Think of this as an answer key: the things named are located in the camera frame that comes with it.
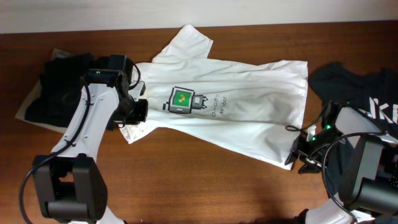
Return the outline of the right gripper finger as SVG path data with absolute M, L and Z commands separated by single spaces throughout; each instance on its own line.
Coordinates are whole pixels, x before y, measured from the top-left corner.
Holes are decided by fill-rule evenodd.
M 287 156 L 286 160 L 285 160 L 285 165 L 291 164 L 293 162 L 295 162 L 298 159 L 298 144 L 299 144 L 299 140 L 296 139 L 293 143 L 291 148 L 289 149 L 289 155 Z
M 304 164 L 299 170 L 299 174 L 318 174 L 322 168 L 316 164 Z

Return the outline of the white robot print t-shirt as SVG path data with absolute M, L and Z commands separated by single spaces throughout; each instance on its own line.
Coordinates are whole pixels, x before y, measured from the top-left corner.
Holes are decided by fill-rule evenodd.
M 301 127 L 308 63 L 262 65 L 209 58 L 213 42 L 187 24 L 149 63 L 139 63 L 149 103 L 143 123 L 121 133 L 134 143 L 157 128 L 175 129 L 219 147 L 289 170 Z

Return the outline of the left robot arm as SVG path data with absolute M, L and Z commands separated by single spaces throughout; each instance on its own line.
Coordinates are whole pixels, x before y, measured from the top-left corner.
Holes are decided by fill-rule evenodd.
M 96 164 L 108 125 L 125 127 L 147 117 L 146 84 L 125 55 L 111 55 L 106 68 L 83 76 L 80 102 L 49 155 L 36 156 L 33 178 L 43 217 L 59 223 L 124 223 L 108 207 L 108 189 Z

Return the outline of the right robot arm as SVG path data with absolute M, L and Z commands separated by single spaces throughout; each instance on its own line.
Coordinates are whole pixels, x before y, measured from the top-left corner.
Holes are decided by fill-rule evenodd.
M 376 218 L 397 218 L 397 139 L 365 111 L 349 102 L 330 101 L 317 118 L 323 129 L 309 137 L 307 128 L 288 125 L 297 132 L 286 164 L 297 159 L 304 165 L 299 172 L 320 173 L 328 201 L 304 210 L 296 223 L 361 223 Z M 338 146 L 353 148 L 343 166 L 338 190 L 332 192 L 327 180 L 330 154 Z

